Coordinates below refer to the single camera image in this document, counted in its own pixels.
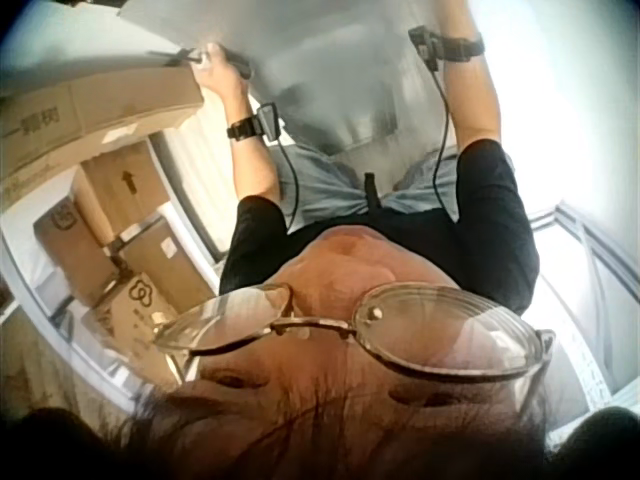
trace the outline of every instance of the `forearm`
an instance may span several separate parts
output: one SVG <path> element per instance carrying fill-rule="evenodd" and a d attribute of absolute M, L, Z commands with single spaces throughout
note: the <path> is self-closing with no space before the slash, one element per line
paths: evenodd
<path fill-rule="evenodd" d="M 441 35 L 480 37 L 467 0 L 435 0 L 435 5 Z M 445 62 L 444 80 L 459 150 L 482 138 L 500 141 L 500 105 L 484 55 L 468 63 Z"/>
<path fill-rule="evenodd" d="M 227 125 L 253 115 L 249 97 L 244 93 L 225 98 L 223 103 Z M 239 142 L 231 140 L 231 156 L 238 199 L 257 195 L 279 205 L 278 173 L 262 138 L 252 137 Z"/>

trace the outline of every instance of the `arrow symbol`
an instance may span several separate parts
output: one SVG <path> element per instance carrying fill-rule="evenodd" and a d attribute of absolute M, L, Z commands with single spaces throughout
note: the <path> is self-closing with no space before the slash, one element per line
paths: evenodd
<path fill-rule="evenodd" d="M 122 172 L 122 181 L 127 184 L 127 188 L 129 189 L 129 193 L 131 195 L 135 195 L 138 193 L 138 189 L 136 188 L 136 184 L 133 181 L 133 175 L 131 172 L 127 172 L 126 170 Z"/>

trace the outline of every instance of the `belt loop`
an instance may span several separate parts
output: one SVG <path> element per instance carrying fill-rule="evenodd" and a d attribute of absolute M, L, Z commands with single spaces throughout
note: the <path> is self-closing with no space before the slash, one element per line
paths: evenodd
<path fill-rule="evenodd" d="M 378 189 L 376 188 L 376 176 L 373 173 L 364 174 L 364 193 L 367 197 L 367 206 L 370 212 L 375 212 L 382 208 Z"/>

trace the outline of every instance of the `cardboard box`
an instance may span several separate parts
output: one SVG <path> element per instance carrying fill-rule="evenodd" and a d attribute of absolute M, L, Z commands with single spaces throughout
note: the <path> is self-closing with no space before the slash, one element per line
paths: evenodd
<path fill-rule="evenodd" d="M 203 104 L 189 68 L 92 75 L 2 103 L 2 209 L 103 152 L 179 126 Z"/>
<path fill-rule="evenodd" d="M 176 312 L 145 274 L 119 285 L 82 323 L 107 348 L 128 360 L 142 379 L 161 388 L 177 386 L 165 355 L 153 345 L 154 329 L 175 320 Z"/>
<path fill-rule="evenodd" d="M 120 256 L 133 271 L 149 275 L 179 314 L 215 296 L 165 219 L 125 245 Z"/>
<path fill-rule="evenodd" d="M 113 242 L 169 201 L 145 142 L 82 162 L 71 190 L 101 245 Z"/>
<path fill-rule="evenodd" d="M 96 305 L 118 278 L 118 269 L 105 255 L 70 198 L 58 202 L 33 226 L 35 236 L 67 279 L 71 292 L 84 305 Z"/>

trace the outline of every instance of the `black cable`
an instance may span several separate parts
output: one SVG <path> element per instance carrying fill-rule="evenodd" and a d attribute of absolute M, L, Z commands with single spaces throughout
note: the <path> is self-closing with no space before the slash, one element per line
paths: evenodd
<path fill-rule="evenodd" d="M 431 77 L 433 78 L 433 82 L 436 84 L 436 88 L 438 89 L 438 93 L 440 94 L 440 97 L 442 98 L 442 103 L 444 104 L 444 115 L 445 115 L 444 134 L 442 136 L 442 145 L 440 145 L 440 152 L 438 153 L 438 161 L 436 162 L 436 168 L 433 171 L 433 179 L 432 179 L 433 190 L 436 193 L 436 198 L 438 199 L 438 203 L 440 203 L 440 206 L 445 211 L 445 213 L 447 214 L 449 219 L 451 219 L 451 221 L 453 221 L 453 219 L 451 218 L 451 215 L 449 215 L 449 211 L 447 210 L 447 207 L 444 206 L 444 202 L 442 201 L 442 197 L 440 196 L 440 192 L 438 191 L 438 171 L 440 170 L 440 164 L 442 163 L 442 156 L 444 155 L 444 149 L 447 146 L 447 137 L 449 136 L 449 102 L 447 101 L 447 96 L 444 94 L 444 90 L 442 89 L 442 85 L 440 85 L 440 80 L 438 80 L 438 76 L 436 75 L 436 72 L 432 71 L 431 69 L 428 69 L 428 70 L 429 70 L 429 73 L 431 73 Z"/>
<path fill-rule="evenodd" d="M 293 222 L 295 221 L 296 215 L 298 213 L 298 205 L 300 203 L 300 182 L 298 181 L 298 174 L 296 173 L 296 169 L 293 168 L 293 164 L 289 159 L 289 155 L 287 155 L 287 150 L 282 146 L 282 142 L 280 141 L 280 139 L 278 139 L 278 146 L 280 147 L 280 151 L 282 152 L 284 159 L 289 164 L 289 168 L 291 169 L 291 174 L 293 175 L 293 184 L 295 185 L 295 188 L 296 188 L 296 200 L 295 200 L 295 203 L 293 204 L 293 212 L 291 213 L 291 220 L 289 221 L 289 226 L 287 227 L 287 233 L 289 233 L 291 231 L 291 227 L 293 227 Z"/>

